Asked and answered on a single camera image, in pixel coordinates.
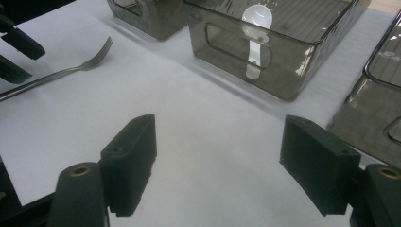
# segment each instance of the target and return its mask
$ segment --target metal fork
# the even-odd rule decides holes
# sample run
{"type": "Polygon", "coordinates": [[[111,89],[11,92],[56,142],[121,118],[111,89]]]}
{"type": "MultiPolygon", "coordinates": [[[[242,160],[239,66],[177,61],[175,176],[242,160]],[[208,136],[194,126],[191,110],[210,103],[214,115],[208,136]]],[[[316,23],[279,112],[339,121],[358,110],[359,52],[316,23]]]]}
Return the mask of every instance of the metal fork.
{"type": "Polygon", "coordinates": [[[106,43],[103,45],[103,47],[101,47],[100,51],[93,58],[84,62],[82,65],[61,70],[59,72],[50,74],[50,75],[42,77],[40,79],[36,79],[32,82],[29,82],[22,86],[11,89],[7,92],[4,92],[4,93],[0,94],[0,101],[4,101],[13,96],[17,96],[17,95],[19,95],[23,92],[26,92],[34,87],[37,87],[39,85],[42,85],[42,84],[50,82],[50,81],[53,81],[55,79],[59,79],[63,76],[72,74],[74,72],[88,71],[88,70],[94,69],[103,60],[103,58],[106,56],[107,52],[109,52],[109,49],[112,46],[112,43],[113,43],[112,38],[109,37],[107,39],[106,43]]]}

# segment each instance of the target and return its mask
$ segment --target translucent plastic bin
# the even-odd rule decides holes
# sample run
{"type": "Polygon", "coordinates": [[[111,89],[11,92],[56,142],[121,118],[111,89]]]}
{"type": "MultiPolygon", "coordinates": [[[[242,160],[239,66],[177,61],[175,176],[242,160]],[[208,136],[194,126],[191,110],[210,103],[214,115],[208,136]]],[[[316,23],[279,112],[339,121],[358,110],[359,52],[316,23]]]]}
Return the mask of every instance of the translucent plastic bin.
{"type": "Polygon", "coordinates": [[[401,14],[398,13],[328,129],[401,168],[401,14]]]}
{"type": "Polygon", "coordinates": [[[183,0],[107,0],[113,15],[163,41],[186,26],[183,0]]]}
{"type": "Polygon", "coordinates": [[[284,100],[294,100],[370,0],[184,0],[194,54],[284,100]],[[270,29],[242,21],[264,5],[270,29]],[[250,41],[260,63],[250,62],[250,41]]]}

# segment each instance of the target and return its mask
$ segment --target plastic container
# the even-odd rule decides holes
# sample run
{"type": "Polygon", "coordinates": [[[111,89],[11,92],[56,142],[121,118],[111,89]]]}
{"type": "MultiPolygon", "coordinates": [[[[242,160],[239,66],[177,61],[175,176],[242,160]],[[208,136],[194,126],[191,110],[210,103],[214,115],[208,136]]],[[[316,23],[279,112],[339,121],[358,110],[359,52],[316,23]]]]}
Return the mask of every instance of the plastic container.
{"type": "Polygon", "coordinates": [[[328,126],[351,146],[398,168],[401,168],[400,15],[328,126]]]}
{"type": "Polygon", "coordinates": [[[186,26],[182,0],[107,0],[113,15],[159,41],[186,26]]]}
{"type": "Polygon", "coordinates": [[[370,0],[184,0],[194,54],[284,100],[294,100],[370,0]],[[242,20],[266,6],[269,29],[242,20]],[[260,63],[249,61],[250,43],[260,63]]]}

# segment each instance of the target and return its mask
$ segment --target fork handle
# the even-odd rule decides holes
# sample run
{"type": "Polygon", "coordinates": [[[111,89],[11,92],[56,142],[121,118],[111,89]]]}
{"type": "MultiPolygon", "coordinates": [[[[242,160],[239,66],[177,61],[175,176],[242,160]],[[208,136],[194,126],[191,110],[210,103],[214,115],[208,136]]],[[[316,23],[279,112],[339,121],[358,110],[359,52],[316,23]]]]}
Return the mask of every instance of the fork handle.
{"type": "Polygon", "coordinates": [[[56,73],[50,74],[48,76],[42,77],[40,79],[36,79],[34,81],[31,81],[31,82],[26,83],[24,85],[21,85],[19,87],[13,88],[13,89],[11,89],[9,91],[6,91],[6,92],[0,94],[0,102],[6,100],[8,98],[11,98],[13,96],[20,95],[21,93],[24,93],[24,92],[26,92],[26,91],[28,91],[28,90],[30,90],[32,88],[35,88],[35,87],[37,87],[39,85],[45,84],[45,83],[53,81],[55,79],[62,78],[63,76],[72,74],[72,73],[77,72],[77,71],[79,71],[79,68],[64,69],[64,70],[61,70],[59,72],[56,72],[56,73]]]}

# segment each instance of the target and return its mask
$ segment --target spoon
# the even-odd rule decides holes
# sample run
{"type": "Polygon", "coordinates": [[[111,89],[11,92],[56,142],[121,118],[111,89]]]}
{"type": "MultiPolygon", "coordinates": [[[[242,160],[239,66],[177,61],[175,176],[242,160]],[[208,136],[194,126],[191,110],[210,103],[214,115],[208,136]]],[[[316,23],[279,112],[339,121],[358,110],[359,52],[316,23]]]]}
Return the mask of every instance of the spoon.
{"type": "MultiPolygon", "coordinates": [[[[253,5],[244,11],[242,20],[256,26],[262,26],[263,28],[269,29],[272,22],[272,14],[270,9],[265,6],[253,5]]],[[[269,37],[267,37],[266,34],[264,34],[266,37],[262,37],[260,31],[255,30],[250,26],[243,26],[242,30],[245,32],[245,34],[247,34],[247,36],[256,40],[263,41],[264,43],[269,41],[269,37]]],[[[254,41],[250,41],[250,56],[248,61],[260,66],[260,44],[254,41]]],[[[246,75],[249,79],[258,79],[260,70],[248,64],[246,75]]]]}

